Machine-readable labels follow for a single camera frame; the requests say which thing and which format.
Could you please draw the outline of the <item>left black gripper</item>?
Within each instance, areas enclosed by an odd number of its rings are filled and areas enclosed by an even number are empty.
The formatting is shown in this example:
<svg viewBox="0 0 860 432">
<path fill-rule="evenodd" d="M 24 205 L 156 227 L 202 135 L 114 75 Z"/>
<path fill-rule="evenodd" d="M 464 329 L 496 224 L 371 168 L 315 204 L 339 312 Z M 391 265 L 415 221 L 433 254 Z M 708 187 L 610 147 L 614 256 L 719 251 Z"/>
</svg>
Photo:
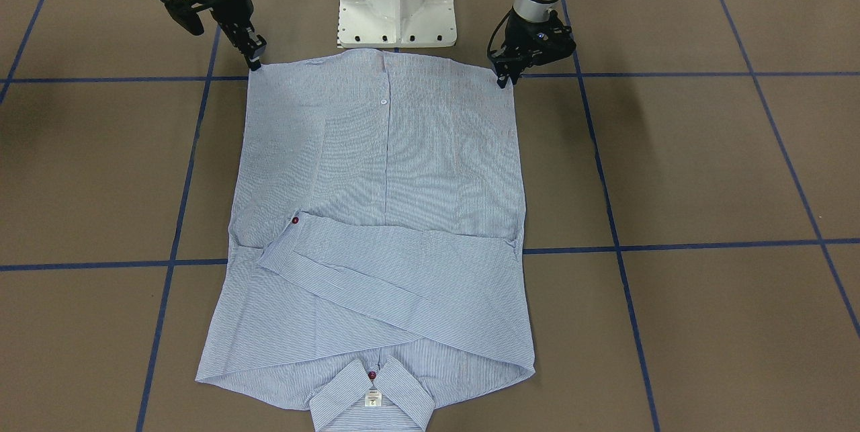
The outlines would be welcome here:
<svg viewBox="0 0 860 432">
<path fill-rule="evenodd" d="M 529 67 L 541 67 L 568 58 L 576 50 L 571 27 L 563 23 L 555 9 L 546 15 L 546 21 L 533 22 L 514 9 L 508 12 L 503 48 L 488 52 L 488 60 L 501 89 L 506 88 L 507 83 L 516 85 Z"/>
</svg>

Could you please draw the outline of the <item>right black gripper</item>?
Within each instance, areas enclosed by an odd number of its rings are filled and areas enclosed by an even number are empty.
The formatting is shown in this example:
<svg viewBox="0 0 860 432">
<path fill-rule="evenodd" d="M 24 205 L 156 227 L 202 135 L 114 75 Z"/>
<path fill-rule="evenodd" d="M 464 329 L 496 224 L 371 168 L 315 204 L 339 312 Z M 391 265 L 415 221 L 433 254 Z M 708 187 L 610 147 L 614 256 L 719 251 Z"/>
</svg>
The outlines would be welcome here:
<svg viewBox="0 0 860 432">
<path fill-rule="evenodd" d="M 250 71 L 261 68 L 261 56 L 266 52 L 267 40 L 256 34 L 251 23 L 252 0 L 207 0 L 211 4 L 213 19 L 239 50 Z"/>
</svg>

